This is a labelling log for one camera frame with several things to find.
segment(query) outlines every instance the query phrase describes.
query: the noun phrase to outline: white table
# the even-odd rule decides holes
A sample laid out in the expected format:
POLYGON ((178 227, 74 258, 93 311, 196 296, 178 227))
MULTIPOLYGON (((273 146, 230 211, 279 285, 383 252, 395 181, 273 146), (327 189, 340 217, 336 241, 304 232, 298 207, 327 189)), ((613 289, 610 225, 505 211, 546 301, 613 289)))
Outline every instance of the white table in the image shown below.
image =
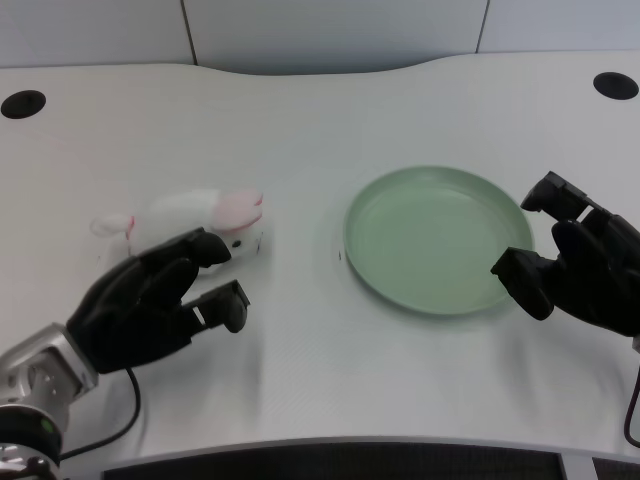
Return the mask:
MULTIPOLYGON (((410 438, 640 458, 622 420, 640 357, 631 340, 556 310, 510 302, 424 318, 368 293, 341 242, 358 190, 415 164, 459 167, 521 200, 553 169, 640 225, 640 52, 472 55, 358 75, 256 77, 175 65, 0 71, 0 99, 36 89, 45 108, 0 117, 0 349, 64 322, 104 268, 101 213, 193 187, 257 186, 260 254, 197 285, 237 278, 246 328, 201 334, 137 369, 141 421, 66 474, 313 437, 410 438)), ((552 220, 529 215, 555 255, 552 220)), ((124 424, 124 374, 72 410, 67 446, 124 424)))

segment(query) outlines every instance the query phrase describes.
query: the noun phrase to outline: pink ear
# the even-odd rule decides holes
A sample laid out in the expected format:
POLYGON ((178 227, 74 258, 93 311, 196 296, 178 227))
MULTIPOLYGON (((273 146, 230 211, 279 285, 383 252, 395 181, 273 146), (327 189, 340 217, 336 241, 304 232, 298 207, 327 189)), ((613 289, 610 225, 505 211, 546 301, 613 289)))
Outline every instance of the pink ear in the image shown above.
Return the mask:
POLYGON ((213 228, 222 232, 242 230, 262 218, 262 193, 240 190, 224 195, 213 209, 213 228))

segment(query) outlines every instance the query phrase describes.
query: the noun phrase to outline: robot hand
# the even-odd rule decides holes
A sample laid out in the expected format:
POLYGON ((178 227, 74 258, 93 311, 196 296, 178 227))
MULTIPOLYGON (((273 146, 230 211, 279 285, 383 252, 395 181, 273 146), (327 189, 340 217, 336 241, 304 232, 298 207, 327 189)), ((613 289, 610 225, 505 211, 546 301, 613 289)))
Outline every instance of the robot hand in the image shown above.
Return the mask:
POLYGON ((127 369, 136 390, 131 367, 171 355, 208 328, 240 331, 249 300, 237 281, 181 304, 200 267, 230 258, 204 229, 174 238, 106 273, 66 328, 45 327, 0 356, 0 478, 59 477, 69 405, 97 385, 97 373, 127 369))
POLYGON ((91 287, 67 331, 98 373, 166 357, 223 323, 237 333, 249 305, 237 282, 180 303, 199 268, 230 258, 224 242, 203 229, 131 257, 91 287))
POLYGON ((509 294, 538 320, 551 315, 555 305, 587 323, 638 337, 640 233, 553 172, 521 207, 558 220, 551 233, 560 254, 547 260, 508 248, 491 272, 509 294), (578 221, 588 207, 592 210, 578 221))

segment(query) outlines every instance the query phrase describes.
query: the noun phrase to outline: plate rim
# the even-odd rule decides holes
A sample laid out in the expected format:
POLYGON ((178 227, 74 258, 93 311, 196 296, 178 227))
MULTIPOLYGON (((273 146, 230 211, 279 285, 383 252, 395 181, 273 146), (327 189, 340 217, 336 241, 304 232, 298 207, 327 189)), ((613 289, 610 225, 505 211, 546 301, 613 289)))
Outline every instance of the plate rim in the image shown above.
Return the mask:
POLYGON ((405 168, 400 168, 398 170, 393 170, 391 172, 385 173, 384 175, 380 175, 379 177, 374 178, 369 183, 367 183, 363 188, 361 188, 360 191, 351 200, 351 203, 349 204, 349 208, 347 209, 347 213, 344 216, 344 221, 343 221, 343 224, 342 224, 342 243, 343 243, 343 246, 344 246, 344 249, 345 249, 345 254, 346 254, 346 257, 347 257, 347 261, 349 262, 349 264, 351 265, 351 267, 353 268, 355 273, 367 285, 367 287, 373 289, 378 295, 382 296, 386 300, 388 300, 388 301, 390 301, 390 302, 392 302, 392 303, 394 303, 396 305, 400 305, 401 307, 404 307, 406 309, 412 310, 414 312, 450 317, 450 316, 455 316, 455 315, 468 315, 470 313, 480 312, 482 310, 487 310, 489 308, 492 308, 492 307, 495 307, 497 305, 500 305, 500 304, 504 303, 507 299, 510 298, 509 293, 507 292, 506 289, 504 290, 504 294, 499 299, 497 299, 495 301, 492 301, 492 302, 490 302, 488 304, 483 304, 481 306, 477 306, 477 307, 474 307, 474 308, 460 310, 460 311, 456 311, 456 312, 443 312, 443 311, 437 311, 437 310, 434 310, 434 309, 428 309, 427 310, 427 309, 424 309, 422 307, 419 307, 419 306, 416 306, 416 305, 412 305, 409 302, 404 302, 404 301, 395 299, 395 298, 391 297, 390 295, 387 295, 386 293, 381 291, 378 287, 376 287, 369 279, 367 279, 366 276, 358 269, 358 267, 356 266, 356 264, 353 261, 353 256, 351 255, 350 242, 349 242, 348 234, 347 234, 347 230, 348 230, 347 227, 348 227, 348 224, 349 224, 349 219, 351 217, 351 214, 353 212, 353 209, 354 209, 354 206, 355 206, 357 200, 373 184, 377 183, 378 181, 383 180, 386 177, 390 177, 390 176, 393 176, 393 175, 398 175, 398 174, 400 174, 402 172, 406 172, 408 170, 449 170, 449 171, 456 172, 456 173, 464 173, 464 174, 467 174, 467 175, 471 175, 472 177, 476 177, 476 178, 479 178, 480 180, 483 180, 483 181, 487 182, 493 188, 495 188, 498 191, 502 192, 503 195, 505 195, 509 200, 511 200, 513 202, 514 205, 516 205, 518 207, 518 211, 520 212, 522 218, 524 219, 525 225, 527 227, 527 232, 529 233, 529 238, 531 240, 531 249, 535 250, 533 230, 531 229, 531 223, 529 222, 529 219, 527 218, 525 213, 520 208, 520 204, 518 202, 516 202, 511 197, 511 195, 509 195, 507 192, 505 192, 502 188, 500 188, 494 182, 492 182, 491 180, 487 180, 482 175, 478 175, 476 173, 472 173, 472 172, 470 172, 468 170, 464 170, 462 168, 454 168, 454 167, 449 167, 449 166, 445 166, 445 165, 413 165, 413 166, 409 166, 409 167, 405 167, 405 168))

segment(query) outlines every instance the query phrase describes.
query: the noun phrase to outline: white plush rabbit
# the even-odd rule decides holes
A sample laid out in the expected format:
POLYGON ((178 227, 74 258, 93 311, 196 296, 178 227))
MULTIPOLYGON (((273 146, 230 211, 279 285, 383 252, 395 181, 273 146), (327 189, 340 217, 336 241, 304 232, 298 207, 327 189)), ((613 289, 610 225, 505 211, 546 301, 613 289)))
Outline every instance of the white plush rabbit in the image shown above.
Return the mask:
POLYGON ((124 233, 129 254, 137 255, 165 241, 204 227, 225 243, 232 257, 259 248, 262 194, 257 190, 222 193, 194 190, 162 197, 135 215, 107 215, 91 223, 99 237, 124 233))

